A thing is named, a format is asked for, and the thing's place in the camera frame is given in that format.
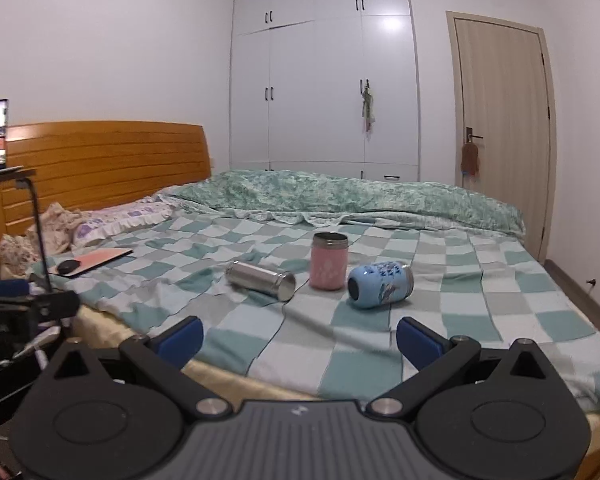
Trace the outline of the blue printed cup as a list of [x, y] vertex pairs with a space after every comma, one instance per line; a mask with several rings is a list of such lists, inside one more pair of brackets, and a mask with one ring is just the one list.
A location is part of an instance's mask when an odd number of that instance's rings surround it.
[[415, 282], [411, 268], [401, 261], [358, 266], [348, 276], [349, 302], [357, 309], [395, 304], [411, 295]]

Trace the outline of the pink cup with paw prints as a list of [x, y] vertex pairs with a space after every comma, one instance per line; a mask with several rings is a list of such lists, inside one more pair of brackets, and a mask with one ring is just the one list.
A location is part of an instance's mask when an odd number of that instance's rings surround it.
[[347, 276], [349, 239], [337, 232], [313, 235], [309, 284], [318, 290], [343, 289]]

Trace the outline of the black computer mouse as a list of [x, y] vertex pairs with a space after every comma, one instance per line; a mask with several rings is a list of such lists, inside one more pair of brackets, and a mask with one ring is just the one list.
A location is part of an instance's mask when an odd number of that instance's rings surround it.
[[68, 259], [65, 260], [56, 266], [56, 271], [58, 275], [68, 275], [79, 269], [81, 266], [81, 261], [76, 259]]

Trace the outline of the pink notebook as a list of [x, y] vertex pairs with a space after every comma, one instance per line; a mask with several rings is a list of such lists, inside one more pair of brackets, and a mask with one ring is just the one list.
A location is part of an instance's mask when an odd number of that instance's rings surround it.
[[113, 262], [120, 258], [131, 255], [133, 252], [132, 248], [100, 248], [88, 252], [82, 256], [75, 256], [70, 259], [76, 259], [81, 261], [81, 266], [78, 270], [68, 275], [58, 275], [56, 266], [50, 268], [50, 274], [61, 276], [62, 278], [76, 278], [77, 276], [90, 272], [91, 270], [97, 269], [106, 263]]

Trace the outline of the purple floral pillow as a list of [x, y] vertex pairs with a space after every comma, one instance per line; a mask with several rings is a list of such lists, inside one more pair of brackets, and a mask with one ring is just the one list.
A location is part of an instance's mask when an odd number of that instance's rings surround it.
[[160, 200], [145, 197], [132, 203], [84, 211], [82, 222], [73, 231], [72, 247], [81, 249], [109, 237], [155, 226], [172, 217], [173, 209]]

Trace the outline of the checkered green bed sheet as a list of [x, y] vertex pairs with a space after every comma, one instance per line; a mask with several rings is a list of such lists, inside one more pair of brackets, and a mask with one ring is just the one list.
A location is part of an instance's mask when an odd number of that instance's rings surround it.
[[315, 226], [183, 213], [108, 238], [121, 258], [50, 280], [139, 333], [196, 316], [202, 362], [323, 399], [366, 402], [414, 373], [402, 318], [489, 349], [526, 338], [600, 411], [600, 332], [516, 238], [368, 221], [332, 230], [348, 244], [336, 290], [310, 280]]

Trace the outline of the stainless steel thermos bottle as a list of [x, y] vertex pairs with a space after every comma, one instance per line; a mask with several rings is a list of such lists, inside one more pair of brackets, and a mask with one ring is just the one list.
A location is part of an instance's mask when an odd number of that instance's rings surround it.
[[278, 301], [289, 301], [296, 291], [296, 278], [287, 271], [279, 271], [248, 262], [233, 261], [225, 269], [230, 284], [262, 292]]

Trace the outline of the wooden orange headboard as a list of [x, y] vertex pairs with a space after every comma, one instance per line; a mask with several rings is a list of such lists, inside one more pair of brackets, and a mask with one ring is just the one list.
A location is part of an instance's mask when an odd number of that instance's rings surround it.
[[32, 170], [38, 206], [99, 210], [211, 176], [204, 128], [175, 122], [38, 122], [11, 126], [7, 162]]

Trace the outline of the green floral duvet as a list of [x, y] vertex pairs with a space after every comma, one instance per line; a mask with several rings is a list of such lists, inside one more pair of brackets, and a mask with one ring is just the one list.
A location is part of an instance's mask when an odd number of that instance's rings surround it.
[[391, 183], [292, 170], [230, 170], [195, 183], [172, 185], [159, 200], [187, 211], [317, 228], [343, 223], [389, 229], [467, 230], [523, 240], [514, 206], [437, 182]]

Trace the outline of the green hanging plant ornament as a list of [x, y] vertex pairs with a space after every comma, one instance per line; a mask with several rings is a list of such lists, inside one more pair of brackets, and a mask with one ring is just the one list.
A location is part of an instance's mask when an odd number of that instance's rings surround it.
[[370, 133], [375, 122], [374, 118], [374, 97], [370, 85], [366, 84], [362, 92], [363, 105], [362, 105], [362, 117], [364, 120], [364, 130], [366, 133]]

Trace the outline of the beige wooden door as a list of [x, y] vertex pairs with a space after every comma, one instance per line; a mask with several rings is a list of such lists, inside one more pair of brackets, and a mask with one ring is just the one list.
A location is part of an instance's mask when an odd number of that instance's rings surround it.
[[466, 145], [477, 169], [457, 185], [515, 206], [524, 247], [546, 257], [556, 186], [552, 68], [542, 28], [488, 16], [446, 14], [452, 52], [456, 158]]

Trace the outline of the white wardrobe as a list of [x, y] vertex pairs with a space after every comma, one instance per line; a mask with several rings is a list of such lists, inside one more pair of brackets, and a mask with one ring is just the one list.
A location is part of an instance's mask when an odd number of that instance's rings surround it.
[[417, 76], [410, 0], [235, 0], [230, 164], [416, 181]]

